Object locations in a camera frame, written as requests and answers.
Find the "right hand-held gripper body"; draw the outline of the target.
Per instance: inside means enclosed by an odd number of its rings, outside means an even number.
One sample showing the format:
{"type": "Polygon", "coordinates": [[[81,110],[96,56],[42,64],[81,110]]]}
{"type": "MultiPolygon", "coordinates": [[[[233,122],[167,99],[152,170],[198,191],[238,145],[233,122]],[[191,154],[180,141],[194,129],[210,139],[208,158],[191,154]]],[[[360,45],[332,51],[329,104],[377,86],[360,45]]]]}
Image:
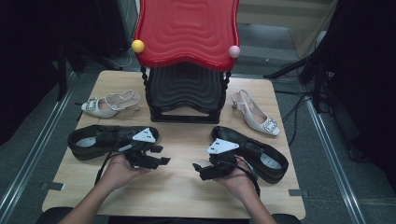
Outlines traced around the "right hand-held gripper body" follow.
{"type": "Polygon", "coordinates": [[[239,145],[217,138],[206,150],[212,164],[214,175],[229,175],[236,167],[237,161],[234,152],[239,145]]]}

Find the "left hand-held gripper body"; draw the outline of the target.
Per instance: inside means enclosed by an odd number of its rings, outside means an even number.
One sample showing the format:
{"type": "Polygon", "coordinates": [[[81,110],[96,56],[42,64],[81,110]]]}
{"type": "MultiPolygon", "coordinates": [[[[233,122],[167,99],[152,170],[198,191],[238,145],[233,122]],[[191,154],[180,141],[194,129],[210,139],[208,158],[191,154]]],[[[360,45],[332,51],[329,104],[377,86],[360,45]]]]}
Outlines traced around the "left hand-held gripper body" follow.
{"type": "Polygon", "coordinates": [[[132,136],[132,148],[121,152],[131,166],[140,168],[157,169],[155,157],[148,154],[153,146],[156,146],[158,132],[151,128],[146,128],[132,136]]]}

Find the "red and black shoe rack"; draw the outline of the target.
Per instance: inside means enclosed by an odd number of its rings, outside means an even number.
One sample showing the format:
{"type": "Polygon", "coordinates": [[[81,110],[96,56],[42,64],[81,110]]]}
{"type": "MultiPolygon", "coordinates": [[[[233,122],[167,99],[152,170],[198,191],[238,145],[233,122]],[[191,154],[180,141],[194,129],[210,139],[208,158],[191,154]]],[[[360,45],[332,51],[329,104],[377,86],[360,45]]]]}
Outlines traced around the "red and black shoe rack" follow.
{"type": "Polygon", "coordinates": [[[240,54],[239,0],[140,0],[132,49],[154,122],[218,123],[240,54]]]}

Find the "person's right hand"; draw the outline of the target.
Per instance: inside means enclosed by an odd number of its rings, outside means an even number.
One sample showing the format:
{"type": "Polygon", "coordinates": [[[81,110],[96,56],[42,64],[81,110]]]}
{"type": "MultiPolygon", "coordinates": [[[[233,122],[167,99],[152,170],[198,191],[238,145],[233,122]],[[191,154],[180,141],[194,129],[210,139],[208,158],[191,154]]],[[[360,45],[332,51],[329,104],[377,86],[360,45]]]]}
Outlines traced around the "person's right hand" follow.
{"type": "Polygon", "coordinates": [[[216,178],[215,181],[223,185],[231,194],[241,202],[250,202],[258,198],[255,186],[247,175],[248,167],[243,163],[238,163],[229,175],[216,178]]]}

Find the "person's left hand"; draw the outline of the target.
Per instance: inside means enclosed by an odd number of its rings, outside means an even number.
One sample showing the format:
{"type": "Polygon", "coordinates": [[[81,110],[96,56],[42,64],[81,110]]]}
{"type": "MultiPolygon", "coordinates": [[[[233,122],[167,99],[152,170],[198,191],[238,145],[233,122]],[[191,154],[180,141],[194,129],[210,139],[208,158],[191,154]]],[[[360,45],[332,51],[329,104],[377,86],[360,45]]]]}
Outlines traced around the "person's left hand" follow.
{"type": "Polygon", "coordinates": [[[147,168],[134,168],[123,155],[118,155],[110,160],[97,186],[114,191],[123,187],[134,178],[149,172],[150,169],[147,168]]]}

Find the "white heeled shoe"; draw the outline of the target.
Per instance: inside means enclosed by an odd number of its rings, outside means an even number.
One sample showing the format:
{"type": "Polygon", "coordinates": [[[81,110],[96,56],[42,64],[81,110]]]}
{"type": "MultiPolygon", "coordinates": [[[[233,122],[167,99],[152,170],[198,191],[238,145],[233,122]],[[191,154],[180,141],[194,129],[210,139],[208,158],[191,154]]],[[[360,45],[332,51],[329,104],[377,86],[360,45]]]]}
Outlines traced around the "white heeled shoe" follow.
{"type": "Polygon", "coordinates": [[[139,109],[141,96],[133,90],[109,93],[104,97],[94,97],[81,105],[81,110],[98,118],[109,119],[128,107],[139,109]]]}
{"type": "Polygon", "coordinates": [[[272,136],[280,133],[277,122],[269,117],[245,90],[232,94],[233,108],[238,109],[244,116],[246,124],[253,130],[272,136]]]}

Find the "person's right leg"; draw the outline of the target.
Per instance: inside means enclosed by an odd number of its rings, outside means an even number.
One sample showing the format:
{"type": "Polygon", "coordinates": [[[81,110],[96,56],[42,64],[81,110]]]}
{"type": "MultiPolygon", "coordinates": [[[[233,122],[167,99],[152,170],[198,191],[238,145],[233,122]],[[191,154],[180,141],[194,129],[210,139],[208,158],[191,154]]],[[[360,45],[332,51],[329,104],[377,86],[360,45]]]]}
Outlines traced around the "person's right leg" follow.
{"type": "Polygon", "coordinates": [[[272,217],[277,224],[302,224],[296,216],[289,214],[272,214],[272,217]]]}

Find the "person's leg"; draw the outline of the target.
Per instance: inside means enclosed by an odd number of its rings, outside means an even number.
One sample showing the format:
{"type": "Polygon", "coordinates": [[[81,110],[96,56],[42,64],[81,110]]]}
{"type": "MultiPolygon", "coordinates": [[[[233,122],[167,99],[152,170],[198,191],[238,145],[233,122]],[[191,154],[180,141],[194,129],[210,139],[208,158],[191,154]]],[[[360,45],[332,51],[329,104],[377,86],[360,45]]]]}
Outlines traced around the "person's leg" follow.
{"type": "Polygon", "coordinates": [[[58,224],[72,210],[72,207],[50,208],[40,215],[35,224],[58,224]]]}
{"type": "Polygon", "coordinates": [[[302,224],[296,216],[289,214],[272,214],[272,217],[277,224],[302,224]]]}

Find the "black tape mark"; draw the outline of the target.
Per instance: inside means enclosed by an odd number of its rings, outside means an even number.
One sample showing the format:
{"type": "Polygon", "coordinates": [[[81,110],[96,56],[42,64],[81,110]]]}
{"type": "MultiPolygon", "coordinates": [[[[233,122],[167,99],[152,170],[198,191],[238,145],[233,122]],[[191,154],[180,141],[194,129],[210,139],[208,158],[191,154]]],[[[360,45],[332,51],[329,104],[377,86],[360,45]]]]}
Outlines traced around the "black tape mark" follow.
{"type": "Polygon", "coordinates": [[[64,183],[57,183],[57,182],[48,182],[48,183],[42,183],[39,187],[42,190],[63,190],[64,189],[64,183]]]}
{"type": "Polygon", "coordinates": [[[300,196],[302,198],[308,198],[309,193],[306,190],[302,189],[290,189],[289,196],[300,196]]]}

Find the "black metal stand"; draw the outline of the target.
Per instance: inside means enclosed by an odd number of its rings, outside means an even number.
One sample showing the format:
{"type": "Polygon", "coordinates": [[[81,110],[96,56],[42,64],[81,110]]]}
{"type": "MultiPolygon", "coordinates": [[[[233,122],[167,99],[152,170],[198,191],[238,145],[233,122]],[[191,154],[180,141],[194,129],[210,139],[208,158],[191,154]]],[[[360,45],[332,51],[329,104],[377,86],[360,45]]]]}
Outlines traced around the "black metal stand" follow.
{"type": "Polygon", "coordinates": [[[66,60],[64,56],[64,46],[61,45],[58,48],[58,84],[59,84],[59,92],[58,92],[58,101],[61,101],[66,92],[67,92],[67,77],[66,77],[66,60]]]}

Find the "black tripod stand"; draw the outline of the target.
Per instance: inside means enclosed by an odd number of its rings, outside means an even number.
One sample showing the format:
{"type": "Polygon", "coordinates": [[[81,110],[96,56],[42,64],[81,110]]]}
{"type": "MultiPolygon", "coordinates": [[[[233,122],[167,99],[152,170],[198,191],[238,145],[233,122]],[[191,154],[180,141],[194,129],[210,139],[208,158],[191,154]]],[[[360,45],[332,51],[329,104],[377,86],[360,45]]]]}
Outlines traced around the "black tripod stand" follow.
{"type": "Polygon", "coordinates": [[[315,110],[319,113],[321,95],[320,91],[323,84],[323,78],[326,75],[324,59],[320,56],[319,53],[313,52],[310,55],[302,58],[298,62],[286,65],[279,71],[276,71],[270,75],[264,75],[263,77],[275,79],[278,77],[282,77],[291,71],[297,70],[300,67],[303,68],[303,71],[298,76],[298,79],[302,85],[307,85],[311,80],[314,80],[312,104],[315,110]]]}

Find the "person's left leg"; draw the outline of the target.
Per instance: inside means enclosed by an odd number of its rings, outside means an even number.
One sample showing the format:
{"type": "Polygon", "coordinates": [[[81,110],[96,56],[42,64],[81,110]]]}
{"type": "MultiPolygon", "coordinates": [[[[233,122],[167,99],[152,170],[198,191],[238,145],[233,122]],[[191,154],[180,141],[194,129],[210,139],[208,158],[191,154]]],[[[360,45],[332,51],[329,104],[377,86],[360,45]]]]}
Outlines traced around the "person's left leg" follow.
{"type": "Polygon", "coordinates": [[[58,224],[72,210],[72,207],[50,208],[40,215],[35,224],[58,224]]]}

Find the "black curtain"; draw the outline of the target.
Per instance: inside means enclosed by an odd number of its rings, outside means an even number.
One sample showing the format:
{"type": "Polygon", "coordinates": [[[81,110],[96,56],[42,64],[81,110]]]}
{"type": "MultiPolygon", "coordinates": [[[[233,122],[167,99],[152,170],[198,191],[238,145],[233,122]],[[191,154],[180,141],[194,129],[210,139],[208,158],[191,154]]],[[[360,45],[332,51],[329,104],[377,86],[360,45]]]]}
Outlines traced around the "black curtain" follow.
{"type": "Polygon", "coordinates": [[[396,192],[396,0],[340,0],[326,36],[332,90],[358,129],[351,144],[396,192]]]}
{"type": "Polygon", "coordinates": [[[0,146],[58,84],[58,48],[84,70],[82,55],[114,58],[128,47],[120,0],[0,0],[0,146]]]}

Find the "metal floor rail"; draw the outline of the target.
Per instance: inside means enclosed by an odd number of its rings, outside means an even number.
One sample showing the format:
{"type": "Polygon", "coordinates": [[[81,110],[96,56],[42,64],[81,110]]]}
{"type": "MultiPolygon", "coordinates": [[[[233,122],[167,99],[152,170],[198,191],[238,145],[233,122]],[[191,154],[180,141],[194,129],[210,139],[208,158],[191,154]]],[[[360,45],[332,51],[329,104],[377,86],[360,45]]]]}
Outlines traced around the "metal floor rail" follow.
{"type": "Polygon", "coordinates": [[[367,224],[367,220],[361,210],[358,198],[356,197],[356,194],[348,180],[344,167],[337,156],[332,140],[329,136],[329,133],[327,132],[327,129],[320,114],[317,113],[311,101],[308,101],[306,105],[310,117],[313,120],[316,130],[318,132],[318,137],[323,146],[328,163],[331,166],[332,174],[336,181],[337,187],[339,188],[340,194],[343,198],[346,210],[349,214],[352,224],[367,224]]]}
{"type": "Polygon", "coordinates": [[[64,98],[58,101],[57,91],[50,91],[0,146],[0,224],[31,223],[41,213],[48,190],[39,187],[53,182],[65,151],[65,135],[74,125],[64,119],[83,78],[71,73],[64,98]]]}

